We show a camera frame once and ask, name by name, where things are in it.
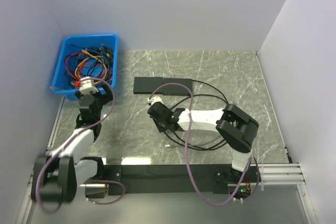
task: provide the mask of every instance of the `black cable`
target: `black cable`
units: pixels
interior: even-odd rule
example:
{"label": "black cable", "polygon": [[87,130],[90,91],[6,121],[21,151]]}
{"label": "black cable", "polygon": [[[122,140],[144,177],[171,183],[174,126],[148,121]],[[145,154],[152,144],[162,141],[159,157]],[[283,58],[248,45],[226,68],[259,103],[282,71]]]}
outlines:
{"label": "black cable", "polygon": [[[194,97],[215,97],[215,98],[218,98],[218,99],[222,100],[223,102],[225,102],[227,104],[227,102],[223,98],[218,97],[218,96],[213,95],[213,94],[195,94]],[[179,101],[178,103],[173,105],[170,109],[172,110],[173,108],[175,108],[176,106],[180,105],[182,102],[184,102],[188,99],[190,99],[190,97],[183,98],[181,101]]]}
{"label": "black cable", "polygon": [[[213,94],[195,94],[194,97],[200,97],[200,96],[204,96],[204,97],[215,97],[215,98],[218,98],[218,99],[222,100],[222,101],[225,102],[226,104],[229,103],[228,100],[227,100],[227,98],[226,98],[226,96],[225,96],[219,89],[217,89],[216,87],[212,86],[211,84],[208,84],[208,83],[203,82],[203,81],[198,81],[198,80],[192,80],[192,81],[195,81],[195,82],[199,82],[199,83],[208,85],[209,87],[211,87],[211,88],[217,90],[217,91],[224,97],[224,99],[221,98],[221,97],[219,97],[219,96],[217,96],[217,95],[213,95]],[[186,97],[186,98],[182,99],[181,101],[179,101],[178,103],[176,103],[175,105],[173,105],[170,109],[172,110],[173,108],[177,107],[179,104],[181,104],[182,102],[184,102],[184,101],[186,101],[186,100],[188,100],[188,99],[190,99],[190,98],[191,98],[191,97]],[[182,138],[180,138],[175,132],[173,132],[173,134],[176,136],[177,139],[179,139],[179,140],[180,140],[182,143],[184,143],[184,144],[181,144],[181,143],[179,143],[178,141],[174,140],[174,139],[171,138],[166,132],[164,132],[164,134],[165,134],[171,141],[173,141],[174,143],[176,143],[176,144],[178,144],[178,145],[180,145],[180,146],[185,146],[185,141],[184,141]],[[188,148],[189,148],[189,149],[192,149],[192,150],[196,150],[196,151],[215,151],[215,150],[217,150],[217,149],[223,147],[223,146],[226,145],[226,144],[227,144],[227,142],[226,142],[224,139],[222,139],[220,142],[218,142],[217,144],[215,144],[215,145],[213,145],[213,146],[211,146],[211,147],[209,147],[209,148],[203,148],[203,147],[200,147],[200,146],[197,146],[197,145],[188,146]]]}
{"label": "black cable", "polygon": [[[183,147],[185,146],[184,144],[181,144],[181,143],[179,143],[178,141],[176,141],[175,139],[171,138],[166,132],[164,132],[164,134],[165,134],[171,141],[173,141],[175,144],[178,144],[178,145],[183,146]],[[215,144],[214,146],[211,146],[211,147],[209,147],[209,148],[203,148],[203,147],[195,146],[195,145],[193,145],[193,146],[188,146],[188,148],[189,148],[189,149],[192,149],[192,150],[195,150],[195,151],[215,151],[215,150],[217,150],[217,149],[219,149],[219,148],[222,148],[224,145],[227,144],[227,142],[225,142],[224,144],[222,144],[223,142],[225,142],[224,139],[221,140],[219,143],[217,143],[217,144]]]}
{"label": "black cable", "polygon": [[221,90],[219,90],[218,88],[216,88],[216,87],[212,86],[211,84],[206,83],[206,82],[204,82],[204,81],[198,81],[198,80],[192,80],[192,81],[195,81],[195,82],[199,82],[199,83],[208,85],[209,87],[211,87],[211,88],[217,90],[217,91],[224,97],[226,104],[229,103],[228,100],[227,100],[227,98],[226,98],[226,96],[225,96],[225,95],[221,92]]}
{"label": "black cable", "polygon": [[[176,132],[173,132],[173,134],[174,134],[180,141],[182,141],[182,142],[185,144],[185,141],[184,141],[181,137],[179,137],[179,136],[176,134]],[[219,148],[221,148],[221,147],[223,147],[224,145],[227,144],[226,142],[225,142],[225,143],[224,143],[224,142],[225,142],[225,140],[222,139],[220,142],[218,142],[217,144],[214,144],[213,146],[211,146],[211,147],[209,147],[209,148],[204,148],[204,147],[200,147],[200,146],[197,146],[197,145],[192,145],[191,147],[197,147],[197,148],[203,149],[204,151],[214,151],[214,150],[217,150],[217,149],[219,149]]]}

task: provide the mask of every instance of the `white wall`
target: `white wall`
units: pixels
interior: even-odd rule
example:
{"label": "white wall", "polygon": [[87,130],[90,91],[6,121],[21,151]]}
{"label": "white wall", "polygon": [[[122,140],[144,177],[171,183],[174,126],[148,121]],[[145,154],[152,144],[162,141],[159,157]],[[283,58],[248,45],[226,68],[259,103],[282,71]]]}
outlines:
{"label": "white wall", "polygon": [[336,0],[287,0],[260,62],[320,223],[336,217]]}
{"label": "white wall", "polygon": [[61,30],[44,0],[0,0],[0,223],[14,223],[60,97],[49,90]]}
{"label": "white wall", "polygon": [[259,50],[285,0],[47,0],[66,35],[120,35],[127,49]]}

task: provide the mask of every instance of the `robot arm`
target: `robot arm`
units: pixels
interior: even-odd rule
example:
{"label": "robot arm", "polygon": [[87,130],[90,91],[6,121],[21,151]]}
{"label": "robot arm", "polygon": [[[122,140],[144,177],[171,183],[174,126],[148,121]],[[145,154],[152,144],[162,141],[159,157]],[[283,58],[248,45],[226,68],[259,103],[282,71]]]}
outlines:
{"label": "robot arm", "polygon": [[[189,126],[189,109],[167,108],[160,97],[148,100],[148,114],[159,132],[186,131]],[[219,132],[233,149],[232,168],[242,172],[251,157],[251,147],[259,128],[258,122],[234,104],[223,109],[191,111],[192,130]]]}
{"label": "robot arm", "polygon": [[36,200],[37,177],[42,167],[49,158],[58,153],[58,157],[47,168],[41,181],[39,192],[42,201],[71,202],[76,195],[79,185],[89,178],[101,177],[103,175],[104,166],[101,157],[84,157],[81,160],[79,159],[81,153],[99,136],[101,124],[99,123],[82,133],[80,132],[84,128],[99,122],[103,105],[113,99],[109,88],[104,86],[104,84],[102,87],[106,94],[100,93],[92,80],[83,79],[81,81],[79,91],[76,92],[80,105],[80,114],[76,119],[76,128],[60,147],[36,159],[31,189],[32,200]]}

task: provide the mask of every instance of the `blue storage basket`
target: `blue storage basket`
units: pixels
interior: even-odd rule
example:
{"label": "blue storage basket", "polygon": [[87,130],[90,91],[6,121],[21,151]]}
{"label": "blue storage basket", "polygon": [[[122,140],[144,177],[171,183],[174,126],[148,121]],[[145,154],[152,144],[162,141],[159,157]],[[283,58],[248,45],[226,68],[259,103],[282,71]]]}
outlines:
{"label": "blue storage basket", "polygon": [[70,84],[70,78],[65,75],[65,58],[80,51],[82,48],[98,46],[105,44],[113,51],[113,68],[111,86],[114,88],[117,81],[117,63],[118,63],[118,43],[119,37],[116,34],[94,34],[94,35],[80,35],[70,36],[63,40],[61,51],[56,65],[53,81],[51,83],[51,90],[55,94],[65,95],[69,100],[77,100],[75,92],[78,89],[73,89]]}

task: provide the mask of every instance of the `marble floor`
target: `marble floor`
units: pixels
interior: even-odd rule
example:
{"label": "marble floor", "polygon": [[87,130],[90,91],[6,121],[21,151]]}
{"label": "marble floor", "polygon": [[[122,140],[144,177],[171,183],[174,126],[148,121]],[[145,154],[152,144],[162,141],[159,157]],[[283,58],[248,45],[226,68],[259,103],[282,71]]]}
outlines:
{"label": "marble floor", "polygon": [[[175,146],[159,133],[147,110],[148,95],[134,95],[136,76],[192,78],[208,82],[220,89],[229,102],[254,117],[260,124],[253,153],[260,163],[288,163],[286,149],[277,124],[263,74],[254,51],[126,51],[118,62],[117,99],[114,111],[102,123],[99,138],[83,156],[101,156],[107,164],[184,164],[182,147]],[[218,92],[194,83],[194,94]],[[173,105],[184,97],[163,96]],[[179,107],[187,107],[188,101]],[[223,108],[220,99],[196,97],[195,110]],[[72,133],[79,113],[78,101],[64,102],[54,146],[58,147]],[[106,105],[102,114],[109,110]],[[190,143],[202,144],[218,137],[218,133],[192,131]],[[189,150],[192,164],[231,162],[232,149],[225,145],[216,151]]]}

